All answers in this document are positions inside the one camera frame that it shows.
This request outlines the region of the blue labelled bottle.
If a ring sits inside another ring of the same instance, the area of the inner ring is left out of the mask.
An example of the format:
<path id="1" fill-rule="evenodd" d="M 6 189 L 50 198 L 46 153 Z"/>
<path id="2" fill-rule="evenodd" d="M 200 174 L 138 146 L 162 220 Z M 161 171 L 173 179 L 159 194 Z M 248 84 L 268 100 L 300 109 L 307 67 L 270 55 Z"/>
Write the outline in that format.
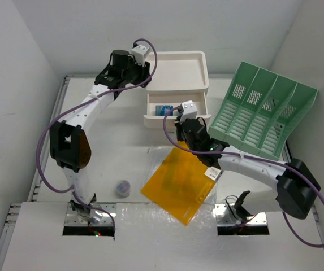
<path id="1" fill-rule="evenodd" d="M 174 112 L 172 109 L 173 109 L 172 105 L 156 105 L 155 106 L 155 115 L 156 116 L 164 116 L 169 112 L 168 116 L 173 116 Z"/>

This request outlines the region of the white drawer cabinet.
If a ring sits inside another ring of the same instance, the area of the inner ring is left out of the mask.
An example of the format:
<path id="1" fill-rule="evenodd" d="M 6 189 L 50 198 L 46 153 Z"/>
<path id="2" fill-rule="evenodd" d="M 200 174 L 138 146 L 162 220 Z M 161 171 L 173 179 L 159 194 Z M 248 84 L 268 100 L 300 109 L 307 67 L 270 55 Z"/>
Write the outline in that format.
<path id="1" fill-rule="evenodd" d="M 209 122 L 211 114 L 206 102 L 209 78 L 204 52 L 161 51 L 157 58 L 150 53 L 146 61 L 150 63 L 150 69 L 157 66 L 152 81 L 145 88 L 144 125 L 147 128 L 163 128 L 163 116 L 157 115 L 157 106 L 176 107 L 189 100 L 196 105 L 197 115 Z"/>

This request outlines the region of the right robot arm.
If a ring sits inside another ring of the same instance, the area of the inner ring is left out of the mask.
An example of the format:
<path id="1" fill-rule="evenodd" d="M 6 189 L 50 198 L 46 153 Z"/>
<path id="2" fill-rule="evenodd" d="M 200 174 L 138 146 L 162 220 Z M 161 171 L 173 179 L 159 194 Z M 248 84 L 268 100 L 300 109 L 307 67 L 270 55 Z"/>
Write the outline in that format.
<path id="1" fill-rule="evenodd" d="M 304 220 L 317 197 L 314 192 L 321 187 L 306 166 L 293 158 L 289 163 L 251 159 L 241 156 L 241 151 L 228 143 L 208 135 L 206 125 L 199 119 L 175 120 L 177 140 L 185 142 L 187 148 L 207 167 L 240 173 L 269 187 L 268 191 L 243 191 L 237 198 L 233 210 L 241 220 L 260 212 L 285 212 Z"/>

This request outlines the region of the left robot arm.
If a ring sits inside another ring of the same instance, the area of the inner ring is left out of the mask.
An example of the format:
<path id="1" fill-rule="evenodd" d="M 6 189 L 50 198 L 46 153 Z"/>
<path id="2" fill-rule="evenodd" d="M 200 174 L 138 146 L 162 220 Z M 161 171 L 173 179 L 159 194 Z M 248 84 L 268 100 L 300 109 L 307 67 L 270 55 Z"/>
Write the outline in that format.
<path id="1" fill-rule="evenodd" d="M 55 122 L 50 130 L 50 155 L 62 168 L 72 187 L 71 207 L 82 216 L 91 218 L 96 195 L 90 189 L 85 169 L 91 159 L 87 132 L 102 111 L 119 96 L 128 84 L 146 87 L 150 81 L 150 49 L 137 45 L 131 51 L 113 50 L 107 66 L 98 74 L 86 105 Z"/>

